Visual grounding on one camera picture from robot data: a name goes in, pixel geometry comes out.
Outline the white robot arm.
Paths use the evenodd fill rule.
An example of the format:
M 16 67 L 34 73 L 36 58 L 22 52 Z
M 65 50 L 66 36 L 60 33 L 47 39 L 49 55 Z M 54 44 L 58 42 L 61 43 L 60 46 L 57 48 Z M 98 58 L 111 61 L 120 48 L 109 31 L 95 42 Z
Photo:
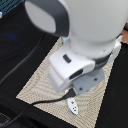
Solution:
M 103 66 L 121 48 L 128 0 L 26 0 L 25 9 L 37 28 L 67 39 L 50 56 L 56 92 L 71 86 L 82 94 L 104 79 Z

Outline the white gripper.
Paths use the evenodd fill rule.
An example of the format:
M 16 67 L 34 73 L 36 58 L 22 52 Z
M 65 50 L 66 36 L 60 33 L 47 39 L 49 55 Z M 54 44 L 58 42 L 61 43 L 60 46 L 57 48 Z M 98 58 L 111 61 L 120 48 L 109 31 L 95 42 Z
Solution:
M 107 62 L 114 59 L 121 48 L 120 39 L 88 40 L 86 36 L 69 36 L 50 58 L 50 82 L 57 93 L 69 87 L 72 82 L 93 70 L 101 69 Z

